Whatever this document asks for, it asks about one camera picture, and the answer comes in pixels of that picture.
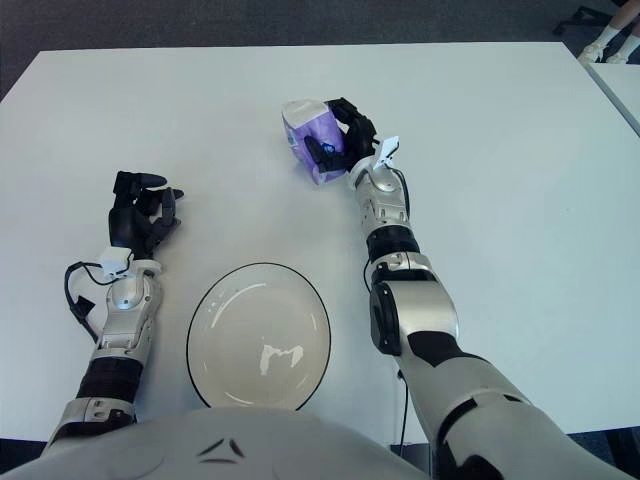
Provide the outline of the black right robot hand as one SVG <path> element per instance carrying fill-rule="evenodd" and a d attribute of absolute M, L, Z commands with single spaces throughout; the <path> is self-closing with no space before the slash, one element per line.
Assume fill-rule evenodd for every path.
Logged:
<path fill-rule="evenodd" d="M 320 174 L 349 172 L 358 161 L 374 154 L 376 129 L 344 97 L 324 105 L 328 111 L 304 136 L 304 145 Z"/>

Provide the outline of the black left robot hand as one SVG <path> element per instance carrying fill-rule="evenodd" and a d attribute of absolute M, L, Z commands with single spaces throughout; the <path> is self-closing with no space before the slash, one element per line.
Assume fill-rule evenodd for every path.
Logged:
<path fill-rule="evenodd" d="M 150 173 L 119 171 L 108 215 L 110 244 L 128 248 L 135 260 L 152 259 L 158 245 L 179 225 L 176 202 L 184 196 L 167 179 Z"/>

